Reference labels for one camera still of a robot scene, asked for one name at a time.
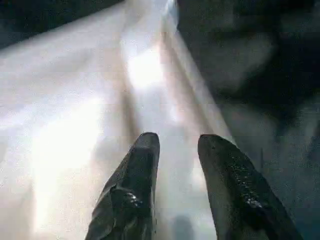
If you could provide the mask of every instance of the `bright light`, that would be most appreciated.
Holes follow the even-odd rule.
[[[164,74],[158,44],[128,61],[128,75],[134,89],[147,90],[163,82]]]

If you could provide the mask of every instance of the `dark background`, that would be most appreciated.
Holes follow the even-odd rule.
[[[118,2],[0,0],[0,49]],[[238,146],[267,178],[304,239],[320,239],[317,2],[178,4],[178,29]]]

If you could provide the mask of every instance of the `textured black surface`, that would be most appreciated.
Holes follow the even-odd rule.
[[[155,133],[139,136],[109,178],[86,240],[150,240],[160,143]]]
[[[302,239],[266,179],[234,144],[217,135],[202,135],[198,153],[219,240],[265,239],[258,230],[270,240]],[[220,195],[223,189],[225,198]],[[229,220],[221,219],[223,209],[229,211],[223,216]]]

